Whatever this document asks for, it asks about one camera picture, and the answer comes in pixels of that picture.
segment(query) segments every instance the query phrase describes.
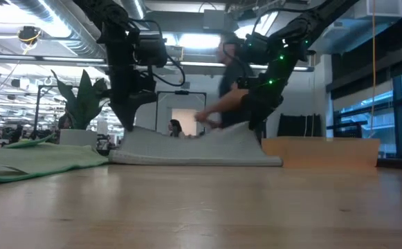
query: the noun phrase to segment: ductwork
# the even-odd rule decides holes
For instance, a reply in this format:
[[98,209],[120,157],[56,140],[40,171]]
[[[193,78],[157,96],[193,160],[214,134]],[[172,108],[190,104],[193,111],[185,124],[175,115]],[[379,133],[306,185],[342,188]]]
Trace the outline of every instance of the ductwork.
[[143,19],[145,16],[145,4],[143,0],[120,0],[130,18]]
[[60,0],[6,0],[44,22],[49,35],[63,29],[70,41],[60,41],[79,57],[103,58],[105,51]]

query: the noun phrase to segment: ceiling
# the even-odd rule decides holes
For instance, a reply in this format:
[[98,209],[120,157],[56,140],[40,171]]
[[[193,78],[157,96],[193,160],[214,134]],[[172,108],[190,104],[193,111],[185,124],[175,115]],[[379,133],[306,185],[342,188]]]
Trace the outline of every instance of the ceiling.
[[[115,0],[122,4],[124,0]],[[219,36],[203,33],[203,16],[206,10],[224,10],[228,12],[230,19],[236,19],[242,10],[257,8],[256,13],[267,8],[277,6],[295,9],[307,9],[322,3],[322,0],[298,1],[298,0],[214,0],[212,3],[202,3],[197,0],[163,1],[163,0],[131,0],[130,3],[144,7],[146,19],[156,20],[164,30],[167,38],[167,50],[171,56],[182,58],[189,62],[216,62],[215,47],[219,43]],[[95,40],[100,36],[98,28],[85,16],[85,14],[73,3],[72,0],[43,0],[44,3],[52,3],[56,8],[52,17],[53,23],[47,23],[35,15],[28,14],[14,4],[0,5],[0,54],[3,55],[34,55],[49,57],[84,57],[86,52],[77,50],[76,47],[91,47],[92,55],[103,55],[104,47],[96,44]],[[297,14],[288,12],[274,12],[265,15],[257,26],[257,31],[262,34],[271,34],[284,27]],[[240,37],[251,32],[252,26],[236,26],[233,29]],[[23,44],[19,41],[17,33],[24,26],[35,26],[43,30],[36,44]],[[320,48],[326,52],[331,48],[328,41],[321,39],[313,48]],[[20,64],[10,61],[0,61],[0,126],[5,122],[22,122],[27,127],[33,125],[34,111],[37,95],[37,85],[45,84],[51,80],[51,70],[54,70],[61,80],[77,86],[80,81],[82,69],[85,69],[93,80],[107,76],[103,73],[103,66],[79,65],[59,66],[48,64]],[[185,67],[187,81],[190,82],[191,91],[203,91],[215,93],[217,83],[223,69],[215,66]],[[158,71],[167,79],[179,80],[181,75],[174,67],[167,67]],[[20,79],[24,82],[24,88],[11,86],[11,79]],[[167,91],[169,86],[158,83],[158,90]],[[50,125],[56,118],[62,115],[64,107],[63,99],[56,89],[50,89],[41,99],[40,124]],[[109,121],[110,127],[120,131],[120,123],[109,107],[105,107],[101,117]]]

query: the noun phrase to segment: black shirt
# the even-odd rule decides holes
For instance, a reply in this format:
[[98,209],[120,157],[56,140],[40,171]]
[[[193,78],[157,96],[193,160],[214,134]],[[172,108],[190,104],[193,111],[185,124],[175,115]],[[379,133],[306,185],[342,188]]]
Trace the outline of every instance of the black shirt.
[[[253,70],[248,64],[244,64],[247,76],[254,76]],[[226,67],[221,83],[219,84],[219,97],[222,98],[225,94],[231,91],[231,86],[236,82],[237,78],[244,75],[243,68],[238,62],[233,61]],[[243,109],[226,111],[221,113],[221,128],[226,128],[240,122],[250,120],[250,113]]]

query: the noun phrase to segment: desk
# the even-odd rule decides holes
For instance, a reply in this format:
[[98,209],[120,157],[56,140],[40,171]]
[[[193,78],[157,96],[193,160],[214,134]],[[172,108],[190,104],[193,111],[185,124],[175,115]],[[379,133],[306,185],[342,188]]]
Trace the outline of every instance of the desk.
[[0,248],[402,248],[402,171],[76,170],[0,185]]

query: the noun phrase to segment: table surface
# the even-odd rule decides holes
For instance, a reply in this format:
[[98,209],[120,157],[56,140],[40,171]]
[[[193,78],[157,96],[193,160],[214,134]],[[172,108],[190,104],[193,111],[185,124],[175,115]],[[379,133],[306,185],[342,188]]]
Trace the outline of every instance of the table surface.
[[0,248],[402,248],[402,171],[116,165],[2,184]]

